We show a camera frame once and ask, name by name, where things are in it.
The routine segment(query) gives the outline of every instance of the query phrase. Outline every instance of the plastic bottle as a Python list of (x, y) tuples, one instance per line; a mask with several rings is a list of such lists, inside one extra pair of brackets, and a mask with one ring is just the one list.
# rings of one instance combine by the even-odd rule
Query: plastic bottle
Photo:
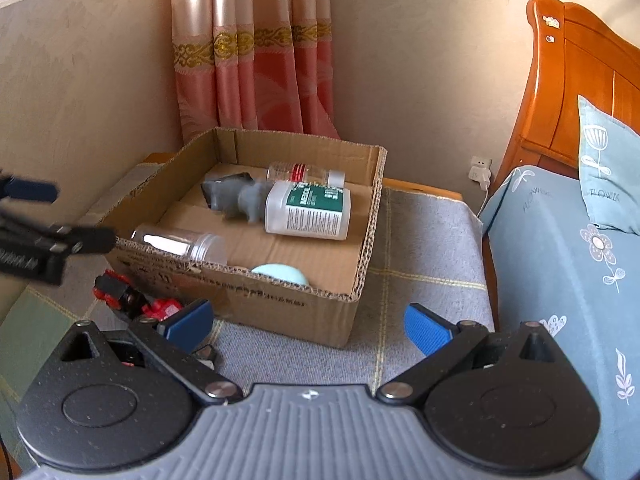
[(344, 240), (350, 215), (348, 189), (279, 180), (267, 197), (264, 227), (272, 234)]
[(272, 162), (267, 170), (267, 180), (289, 180), (291, 182), (308, 182), (329, 187), (344, 187), (344, 172), (324, 170), (310, 164), (289, 164), (288, 162)]
[(212, 233), (141, 224), (131, 239), (194, 262), (226, 265), (225, 239)]

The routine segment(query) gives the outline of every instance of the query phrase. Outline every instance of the gray ribbed surface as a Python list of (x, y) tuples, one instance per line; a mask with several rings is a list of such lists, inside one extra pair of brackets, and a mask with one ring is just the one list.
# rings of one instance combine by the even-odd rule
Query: gray ribbed surface
[[(86, 477), (48, 467), (23, 477), (80, 478)], [(429, 439), (412, 410), (385, 406), (371, 399), (363, 386), (256, 386), (242, 402), (207, 408), (188, 437), (158, 460), (97, 478), (504, 479), (455, 461)], [(588, 477), (572, 470), (546, 478)]]

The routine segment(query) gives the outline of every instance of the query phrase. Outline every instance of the green label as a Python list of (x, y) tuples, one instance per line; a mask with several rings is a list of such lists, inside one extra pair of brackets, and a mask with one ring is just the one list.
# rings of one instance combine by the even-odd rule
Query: green label
[(342, 212), (343, 199), (344, 190), (338, 187), (299, 182), (289, 191), (287, 205)]

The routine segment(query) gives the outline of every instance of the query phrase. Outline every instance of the headboard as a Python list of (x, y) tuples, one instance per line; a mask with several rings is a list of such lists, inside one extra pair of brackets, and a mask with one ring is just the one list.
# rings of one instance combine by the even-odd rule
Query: headboard
[(524, 164), (577, 178), (578, 94), (640, 132), (640, 49), (578, 4), (530, 0), (527, 20), (529, 79), (490, 194)]

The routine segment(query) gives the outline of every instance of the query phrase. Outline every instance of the light blue pillow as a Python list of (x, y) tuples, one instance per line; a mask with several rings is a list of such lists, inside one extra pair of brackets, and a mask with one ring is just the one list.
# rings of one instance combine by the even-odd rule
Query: light blue pillow
[(591, 222), (640, 235), (640, 137), (578, 96), (582, 198)]

